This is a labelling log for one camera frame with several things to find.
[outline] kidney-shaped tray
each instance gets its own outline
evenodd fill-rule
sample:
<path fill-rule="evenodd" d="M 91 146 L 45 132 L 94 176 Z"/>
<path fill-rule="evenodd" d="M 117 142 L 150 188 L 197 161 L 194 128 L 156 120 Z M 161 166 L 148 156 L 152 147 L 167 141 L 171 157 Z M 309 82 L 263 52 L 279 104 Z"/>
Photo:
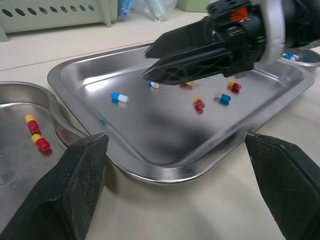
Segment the kidney-shaped tray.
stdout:
<path fill-rule="evenodd" d="M 28 114 L 50 143 L 49 151 L 32 142 L 25 122 Z M 26 82 L 0 82 L 0 233 L 66 148 L 84 137 L 61 115 L 48 90 Z"/>
<path fill-rule="evenodd" d="M 215 167 L 253 132 L 314 83 L 311 73 L 278 60 L 257 66 L 236 81 L 237 94 L 222 75 L 185 85 L 151 87 L 142 73 L 155 63 L 142 45 L 64 62 L 48 82 L 90 134 L 110 136 L 107 155 L 129 175 L 156 183 L 195 179 Z M 112 92 L 129 97 L 112 100 Z M 214 99 L 231 96 L 228 106 Z M 205 103 L 203 113 L 194 98 Z"/>

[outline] table surface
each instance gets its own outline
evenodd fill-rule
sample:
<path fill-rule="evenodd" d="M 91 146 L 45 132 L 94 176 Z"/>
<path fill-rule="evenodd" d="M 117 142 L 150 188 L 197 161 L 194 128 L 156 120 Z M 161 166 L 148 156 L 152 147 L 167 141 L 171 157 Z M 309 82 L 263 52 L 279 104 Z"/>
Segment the table surface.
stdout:
<path fill-rule="evenodd" d="M 52 89 L 48 72 L 70 59 L 154 41 L 200 20 L 204 13 L 174 10 L 156 23 L 139 15 L 116 22 L 9 34 L 0 43 L 0 81 Z M 320 154 L 320 71 L 315 84 L 258 132 L 294 143 L 315 162 Z M 76 127 L 72 114 L 60 110 Z M 241 144 L 215 169 L 192 182 L 154 185 L 125 176 L 111 163 L 87 240 L 283 240 Z"/>

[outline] basket holes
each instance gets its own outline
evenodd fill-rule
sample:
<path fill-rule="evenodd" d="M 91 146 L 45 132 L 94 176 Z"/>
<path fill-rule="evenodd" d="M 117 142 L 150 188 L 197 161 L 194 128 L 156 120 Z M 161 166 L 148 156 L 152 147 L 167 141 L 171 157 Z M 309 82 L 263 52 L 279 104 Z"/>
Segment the basket holes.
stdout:
<path fill-rule="evenodd" d="M 19 14 L 19 15 L 21 15 L 21 16 L 23 16 L 23 17 L 26 15 L 26 14 L 24 13 L 24 11 L 20 10 L 19 8 L 16 8 L 15 11 L 16 11 L 17 14 Z"/>
<path fill-rule="evenodd" d="M 58 14 L 58 10 L 56 8 L 54 8 L 53 6 L 50 7 L 50 10 L 55 13 Z"/>
<path fill-rule="evenodd" d="M 94 11 L 94 10 L 95 10 L 94 7 L 93 7 L 91 4 L 88 5 L 88 8 L 89 8 L 91 11 Z"/>
<path fill-rule="evenodd" d="M 64 11 L 65 13 L 68 13 L 68 10 L 67 10 L 64 6 L 61 6 L 60 8 L 61 8 L 61 10 Z"/>
<path fill-rule="evenodd" d="M 48 14 L 47 10 L 45 10 L 43 7 L 39 7 L 39 10 L 43 13 L 43 14 Z"/>
<path fill-rule="evenodd" d="M 70 6 L 70 8 L 71 8 L 71 10 L 74 11 L 74 12 L 77 12 L 77 11 L 78 11 L 78 10 L 77 10 L 74 6 L 72 6 L 72 5 Z"/>
<path fill-rule="evenodd" d="M 27 9 L 28 9 L 29 13 L 31 13 L 32 15 L 37 15 L 36 11 L 33 10 L 31 7 L 28 7 Z"/>
<path fill-rule="evenodd" d="M 12 13 L 9 12 L 8 10 L 6 10 L 6 9 L 2 9 L 2 12 L 3 12 L 5 15 L 7 15 L 8 17 L 10 17 L 10 18 L 13 17 Z"/>
<path fill-rule="evenodd" d="M 82 5 L 80 5 L 79 8 L 84 12 L 86 11 L 86 8 L 84 6 L 82 6 Z"/>

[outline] capsule pill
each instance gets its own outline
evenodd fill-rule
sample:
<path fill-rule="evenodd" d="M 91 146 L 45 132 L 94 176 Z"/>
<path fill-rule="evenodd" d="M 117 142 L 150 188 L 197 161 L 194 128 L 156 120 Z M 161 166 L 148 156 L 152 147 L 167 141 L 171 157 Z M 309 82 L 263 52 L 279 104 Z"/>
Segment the capsule pill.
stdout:
<path fill-rule="evenodd" d="M 159 88 L 159 84 L 153 81 L 150 81 L 149 84 L 154 87 L 155 89 Z"/>
<path fill-rule="evenodd" d="M 124 103 L 127 103 L 129 101 L 129 97 L 122 95 L 120 93 L 117 93 L 117 92 L 111 93 L 111 98 L 114 100 L 118 100 L 120 102 L 124 102 Z"/>
<path fill-rule="evenodd" d="M 204 109 L 205 108 L 205 103 L 201 100 L 200 97 L 195 97 L 194 98 L 194 103 L 198 106 L 199 109 Z"/>
<path fill-rule="evenodd" d="M 292 58 L 294 58 L 295 60 L 299 60 L 300 59 L 300 57 L 295 53 L 295 52 L 291 52 L 290 53 L 290 56 L 292 57 Z"/>
<path fill-rule="evenodd" d="M 290 59 L 292 61 L 295 61 L 296 59 L 293 57 L 293 56 L 290 56 L 290 55 L 284 55 L 283 56 L 285 59 Z"/>
<path fill-rule="evenodd" d="M 35 134 L 31 137 L 32 142 L 34 142 L 41 151 L 48 151 L 50 149 L 50 143 L 47 142 L 41 135 Z"/>
<path fill-rule="evenodd" d="M 231 97 L 227 94 L 224 94 L 224 93 L 216 93 L 215 97 L 217 99 L 220 99 L 220 100 L 226 101 L 226 102 L 230 102 L 230 100 L 231 100 Z"/>
<path fill-rule="evenodd" d="M 25 122 L 26 122 L 26 124 L 32 134 L 40 131 L 39 125 L 36 122 L 36 119 L 33 115 L 29 114 L 29 115 L 25 116 L 24 119 L 25 119 Z"/>
<path fill-rule="evenodd" d="M 235 81 L 230 81 L 228 83 L 228 86 L 238 91 L 242 88 L 242 86 L 239 83 L 236 83 Z"/>
<path fill-rule="evenodd" d="M 194 82 L 193 81 L 189 81 L 186 83 L 186 85 L 188 85 L 189 87 L 192 87 L 194 85 Z"/>

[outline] green plastic basket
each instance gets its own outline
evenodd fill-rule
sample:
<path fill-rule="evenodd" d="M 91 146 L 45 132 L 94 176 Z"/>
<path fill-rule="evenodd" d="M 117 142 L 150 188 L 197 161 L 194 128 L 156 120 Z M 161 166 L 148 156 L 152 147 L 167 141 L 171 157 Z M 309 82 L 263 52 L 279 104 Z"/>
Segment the green plastic basket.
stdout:
<path fill-rule="evenodd" d="M 185 12 L 205 13 L 210 0 L 178 0 L 177 7 Z"/>
<path fill-rule="evenodd" d="M 105 23 L 118 16 L 118 0 L 0 0 L 0 42 L 6 33 Z"/>

